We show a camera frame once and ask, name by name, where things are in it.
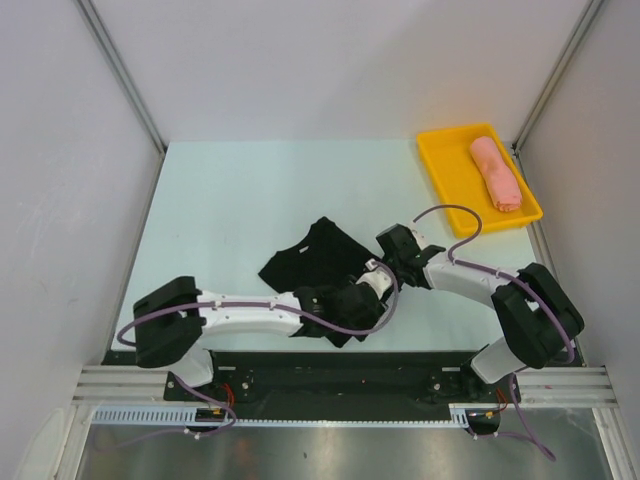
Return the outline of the black t-shirt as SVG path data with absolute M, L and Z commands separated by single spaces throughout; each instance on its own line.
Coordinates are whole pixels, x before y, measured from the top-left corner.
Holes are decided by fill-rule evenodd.
M 259 277 L 278 293 L 301 287 L 340 287 L 355 284 L 365 263 L 376 256 L 326 217 L 313 223 L 296 245 L 276 252 L 259 271 Z

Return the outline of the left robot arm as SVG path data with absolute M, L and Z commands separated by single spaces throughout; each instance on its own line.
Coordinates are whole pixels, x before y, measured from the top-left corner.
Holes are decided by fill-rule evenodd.
M 133 306 L 136 365 L 167 368 L 197 398 L 214 397 L 213 339 L 223 334 L 324 338 L 335 347 L 360 341 L 384 323 L 392 278 L 375 270 L 339 287 L 300 287 L 267 297 L 201 290 L 191 276 L 177 277 Z

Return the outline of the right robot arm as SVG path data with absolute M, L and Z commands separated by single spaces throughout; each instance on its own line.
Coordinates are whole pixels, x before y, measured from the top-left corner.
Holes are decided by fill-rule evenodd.
M 584 320 L 545 266 L 531 263 L 510 272 L 456 259 L 399 224 L 376 240 L 401 284 L 457 294 L 496 313 L 502 337 L 476 353 L 471 370 L 461 376 L 469 399 L 486 400 L 505 376 L 542 369 L 562 351 L 569 361 L 575 357 L 571 342 L 584 330 Z

